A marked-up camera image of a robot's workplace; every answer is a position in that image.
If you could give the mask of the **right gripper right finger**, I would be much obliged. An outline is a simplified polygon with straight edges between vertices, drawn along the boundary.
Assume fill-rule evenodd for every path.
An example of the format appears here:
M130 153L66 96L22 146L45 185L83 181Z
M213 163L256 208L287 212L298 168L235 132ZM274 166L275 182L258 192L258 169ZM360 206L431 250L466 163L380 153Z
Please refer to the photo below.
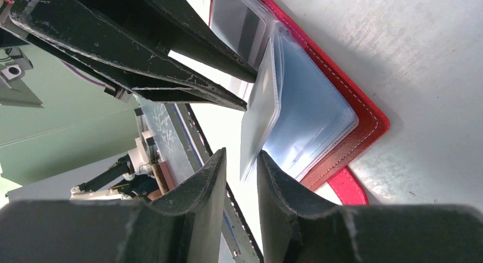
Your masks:
M481 262L482 214L454 204L339 206L262 151L257 192L265 262Z

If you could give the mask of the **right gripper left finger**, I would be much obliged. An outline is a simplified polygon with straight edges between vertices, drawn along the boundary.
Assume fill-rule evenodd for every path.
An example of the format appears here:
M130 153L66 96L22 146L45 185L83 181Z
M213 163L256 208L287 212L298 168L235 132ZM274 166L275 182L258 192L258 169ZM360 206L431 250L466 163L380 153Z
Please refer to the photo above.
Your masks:
M217 262L226 150L150 204L20 200L1 209L2 262Z

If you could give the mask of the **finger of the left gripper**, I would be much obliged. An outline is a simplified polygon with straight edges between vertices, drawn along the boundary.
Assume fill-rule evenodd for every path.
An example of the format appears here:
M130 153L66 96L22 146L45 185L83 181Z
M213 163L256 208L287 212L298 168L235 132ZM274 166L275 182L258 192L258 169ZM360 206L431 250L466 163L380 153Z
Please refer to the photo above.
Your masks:
M10 32L115 88L162 103L244 100L157 48L140 0L11 0Z
M156 45L254 83L257 70L208 27L187 0L140 0L143 16L160 36Z

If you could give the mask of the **black credit card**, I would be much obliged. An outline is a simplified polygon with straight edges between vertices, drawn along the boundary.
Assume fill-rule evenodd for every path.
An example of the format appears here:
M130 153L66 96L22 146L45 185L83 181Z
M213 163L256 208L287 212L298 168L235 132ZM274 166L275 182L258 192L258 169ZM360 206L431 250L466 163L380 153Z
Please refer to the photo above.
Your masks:
M263 55L268 11L258 0L211 0L210 28L254 69Z

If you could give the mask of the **red leather card holder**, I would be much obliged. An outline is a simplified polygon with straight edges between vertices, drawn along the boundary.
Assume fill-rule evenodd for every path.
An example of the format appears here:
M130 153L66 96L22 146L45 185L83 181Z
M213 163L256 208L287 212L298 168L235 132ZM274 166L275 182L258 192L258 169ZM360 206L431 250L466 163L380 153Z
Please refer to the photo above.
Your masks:
M389 128L386 115L273 0L254 84L233 77L229 90L246 101L239 180L256 182L266 151L306 188L328 185L345 205L368 198L348 164Z

